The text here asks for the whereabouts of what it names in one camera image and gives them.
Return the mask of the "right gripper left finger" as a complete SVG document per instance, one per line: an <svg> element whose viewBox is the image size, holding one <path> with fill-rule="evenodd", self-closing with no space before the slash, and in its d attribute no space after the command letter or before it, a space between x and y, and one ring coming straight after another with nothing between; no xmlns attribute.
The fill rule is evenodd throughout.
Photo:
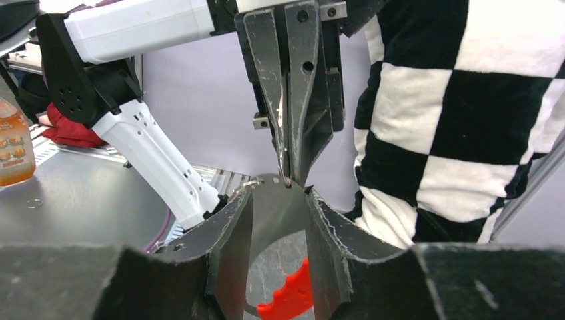
<svg viewBox="0 0 565 320"><path fill-rule="evenodd" d="M242 319L253 194L148 254L114 245L2 245L2 319Z"/></svg>

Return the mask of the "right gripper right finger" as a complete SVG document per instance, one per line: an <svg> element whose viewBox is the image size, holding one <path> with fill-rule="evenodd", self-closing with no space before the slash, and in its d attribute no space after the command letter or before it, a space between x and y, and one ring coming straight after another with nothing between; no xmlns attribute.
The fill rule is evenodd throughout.
<svg viewBox="0 0 565 320"><path fill-rule="evenodd" d="M317 319L563 319L564 249L419 243L398 249L306 190Z"/></svg>

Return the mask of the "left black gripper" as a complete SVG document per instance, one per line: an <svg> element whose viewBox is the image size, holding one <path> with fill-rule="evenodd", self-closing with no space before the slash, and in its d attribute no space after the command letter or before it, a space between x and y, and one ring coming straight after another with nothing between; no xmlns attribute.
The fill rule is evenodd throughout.
<svg viewBox="0 0 565 320"><path fill-rule="evenodd" d="M252 83L257 102L254 127L266 129L271 121L281 179L290 181L291 173L293 181L301 186L306 185L314 162L332 138L332 130L341 131L344 128L339 36L344 34L351 37L357 33L382 9L386 1L294 2L284 6L290 62L290 160L275 10L258 9L243 17L235 1L208 1L207 4L215 27L211 35L232 32L238 35L247 77ZM317 64L324 71L322 79L326 81L329 94L322 85L315 85L319 82L316 79Z"/></svg>

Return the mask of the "metal key holder red handle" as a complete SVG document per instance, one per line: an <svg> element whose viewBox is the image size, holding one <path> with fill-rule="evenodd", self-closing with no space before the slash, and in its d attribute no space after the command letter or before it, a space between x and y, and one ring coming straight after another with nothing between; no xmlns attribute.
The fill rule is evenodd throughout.
<svg viewBox="0 0 565 320"><path fill-rule="evenodd" d="M244 319L258 319L257 305L271 302L274 292L307 256L302 187L287 187L278 161L273 156L268 159L273 162L268 169L255 169L240 185L229 187L232 196L241 191L251 191L253 196Z"/></svg>

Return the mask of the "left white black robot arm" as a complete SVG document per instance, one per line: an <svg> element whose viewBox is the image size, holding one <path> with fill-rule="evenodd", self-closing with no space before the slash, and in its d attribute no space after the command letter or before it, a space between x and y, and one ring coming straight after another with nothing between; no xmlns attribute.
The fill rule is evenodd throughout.
<svg viewBox="0 0 565 320"><path fill-rule="evenodd" d="M1 2L1 42L34 29L52 102L120 151L183 229L225 202L159 128L143 100L136 55L236 33L259 117L286 186L304 185L344 126L341 35L357 33L384 1L102 1L44 13Z"/></svg>

